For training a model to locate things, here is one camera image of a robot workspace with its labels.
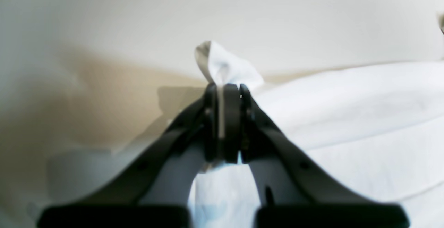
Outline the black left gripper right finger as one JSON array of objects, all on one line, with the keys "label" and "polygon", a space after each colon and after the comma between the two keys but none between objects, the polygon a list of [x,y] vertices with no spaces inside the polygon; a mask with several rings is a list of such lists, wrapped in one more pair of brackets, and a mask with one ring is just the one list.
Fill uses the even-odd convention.
[{"label": "black left gripper right finger", "polygon": [[260,199],[255,228],[408,228],[398,204],[339,183],[293,144],[242,84],[223,86],[223,156],[249,166]]}]

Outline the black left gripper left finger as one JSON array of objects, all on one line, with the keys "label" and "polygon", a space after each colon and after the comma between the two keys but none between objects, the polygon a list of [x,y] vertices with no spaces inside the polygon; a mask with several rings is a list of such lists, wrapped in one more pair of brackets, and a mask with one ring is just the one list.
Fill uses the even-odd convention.
[{"label": "black left gripper left finger", "polygon": [[182,111],[151,146],[101,189],[47,208],[39,228],[188,228],[191,185],[218,153],[217,86]]}]

